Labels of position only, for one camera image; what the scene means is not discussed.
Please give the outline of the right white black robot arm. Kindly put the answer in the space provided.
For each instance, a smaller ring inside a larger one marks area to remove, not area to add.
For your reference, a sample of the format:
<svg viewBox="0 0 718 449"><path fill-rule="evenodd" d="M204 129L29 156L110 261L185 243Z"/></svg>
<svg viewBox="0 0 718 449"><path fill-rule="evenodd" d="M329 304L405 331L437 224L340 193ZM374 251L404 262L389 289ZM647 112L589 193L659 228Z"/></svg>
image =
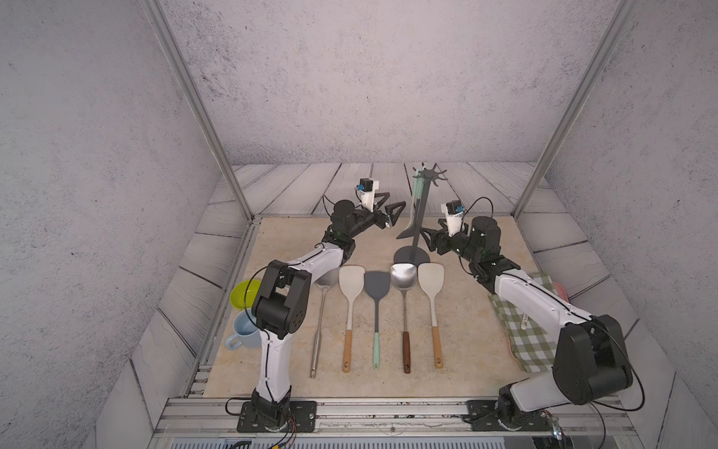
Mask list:
<svg viewBox="0 0 718 449"><path fill-rule="evenodd" d="M495 219L477 216L471 224L443 219L441 228L423 228L421 234L431 252L467 260L472 278L527 314L557 344L549 372L500 389L495 408L504 428L519 430L542 410L601 400L641 381L620 324L607 314L596 316L572 306L503 256Z"/></svg>

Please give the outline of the cream utensil mint handle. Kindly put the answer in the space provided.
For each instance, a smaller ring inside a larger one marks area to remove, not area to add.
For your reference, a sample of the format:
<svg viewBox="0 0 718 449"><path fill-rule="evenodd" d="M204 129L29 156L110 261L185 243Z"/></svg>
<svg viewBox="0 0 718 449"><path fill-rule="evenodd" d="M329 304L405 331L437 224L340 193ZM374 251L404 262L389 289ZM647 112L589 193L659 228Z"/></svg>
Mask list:
<svg viewBox="0 0 718 449"><path fill-rule="evenodd" d="M407 239L414 235L414 228L416 225L416 215L421 202L423 190L424 190L424 177L422 171L426 168L425 164L422 164L420 168L415 168L412 185L412 197L411 197L411 215L409 216L409 224L407 227L398 234L398 239Z"/></svg>

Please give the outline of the cream spatula light wood handle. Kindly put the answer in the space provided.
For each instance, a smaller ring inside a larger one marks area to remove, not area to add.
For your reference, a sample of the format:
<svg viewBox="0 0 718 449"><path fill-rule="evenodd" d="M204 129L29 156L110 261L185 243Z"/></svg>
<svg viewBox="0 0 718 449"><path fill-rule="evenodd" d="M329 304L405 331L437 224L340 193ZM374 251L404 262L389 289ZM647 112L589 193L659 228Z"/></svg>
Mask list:
<svg viewBox="0 0 718 449"><path fill-rule="evenodd" d="M340 290L348 301L347 326L342 360L342 371L349 373L352 364L353 303L364 290L365 269L359 266L344 266L340 269Z"/></svg>

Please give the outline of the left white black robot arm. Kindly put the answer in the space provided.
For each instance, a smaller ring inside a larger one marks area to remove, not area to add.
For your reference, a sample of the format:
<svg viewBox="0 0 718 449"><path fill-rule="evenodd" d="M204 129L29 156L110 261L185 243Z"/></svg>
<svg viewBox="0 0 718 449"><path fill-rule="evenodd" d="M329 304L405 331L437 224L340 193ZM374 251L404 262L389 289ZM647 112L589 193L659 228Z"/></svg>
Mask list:
<svg viewBox="0 0 718 449"><path fill-rule="evenodd" d="M344 265L355 250L355 237L372 226L394 226L406 207L404 201L387 204L389 195L360 206L351 200L335 203L331 224L315 248L290 262L273 260L264 267L252 316L262 342L261 372L252 391L251 410L271 428L280 428L290 416L290 358L292 335L301 327L308 309L310 287L323 275Z"/></svg>

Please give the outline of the grey spatula mint handle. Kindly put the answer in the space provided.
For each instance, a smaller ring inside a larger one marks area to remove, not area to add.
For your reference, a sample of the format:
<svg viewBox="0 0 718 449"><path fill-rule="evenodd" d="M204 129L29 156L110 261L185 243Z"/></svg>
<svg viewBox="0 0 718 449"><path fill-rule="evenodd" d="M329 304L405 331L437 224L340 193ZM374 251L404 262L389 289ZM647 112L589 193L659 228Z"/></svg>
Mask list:
<svg viewBox="0 0 718 449"><path fill-rule="evenodd" d="M385 271L367 271L364 275L364 280L366 294L374 301L375 325L372 365L374 370L377 370L381 364L380 301L389 293L391 277Z"/></svg>

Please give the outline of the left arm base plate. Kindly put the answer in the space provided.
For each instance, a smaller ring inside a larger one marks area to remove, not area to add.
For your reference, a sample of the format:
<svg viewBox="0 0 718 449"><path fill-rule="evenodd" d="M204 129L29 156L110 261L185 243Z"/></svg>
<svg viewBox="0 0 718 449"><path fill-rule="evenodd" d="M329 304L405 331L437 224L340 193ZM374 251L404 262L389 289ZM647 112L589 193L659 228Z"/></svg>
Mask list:
<svg viewBox="0 0 718 449"><path fill-rule="evenodd" d="M242 405L237 422L238 433L296 431L312 433L316 427L318 403L313 400L291 400L273 404L247 401Z"/></svg>

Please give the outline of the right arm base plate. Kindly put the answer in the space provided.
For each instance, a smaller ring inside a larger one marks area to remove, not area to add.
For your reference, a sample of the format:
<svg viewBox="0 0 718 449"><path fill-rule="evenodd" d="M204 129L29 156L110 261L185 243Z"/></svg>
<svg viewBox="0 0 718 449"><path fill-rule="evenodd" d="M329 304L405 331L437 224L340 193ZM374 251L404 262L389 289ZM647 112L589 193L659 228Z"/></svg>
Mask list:
<svg viewBox="0 0 718 449"><path fill-rule="evenodd" d="M499 400L468 400L462 421L472 431L541 432L552 429L550 421L540 412L523 412L517 406Z"/></svg>

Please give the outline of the utensil light wood handle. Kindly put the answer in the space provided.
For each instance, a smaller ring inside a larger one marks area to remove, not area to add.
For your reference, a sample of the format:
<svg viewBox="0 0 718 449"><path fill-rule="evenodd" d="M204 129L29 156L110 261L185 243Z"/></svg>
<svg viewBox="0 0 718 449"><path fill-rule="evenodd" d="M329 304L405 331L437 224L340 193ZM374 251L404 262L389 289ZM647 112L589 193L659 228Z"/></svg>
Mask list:
<svg viewBox="0 0 718 449"><path fill-rule="evenodd" d="M429 304L432 323L432 340L434 351L434 363L437 369L444 367L441 351L441 336L439 336L439 323L436 309L436 298L443 288L445 269L439 263L424 263L418 267L418 280L420 288L426 293Z"/></svg>

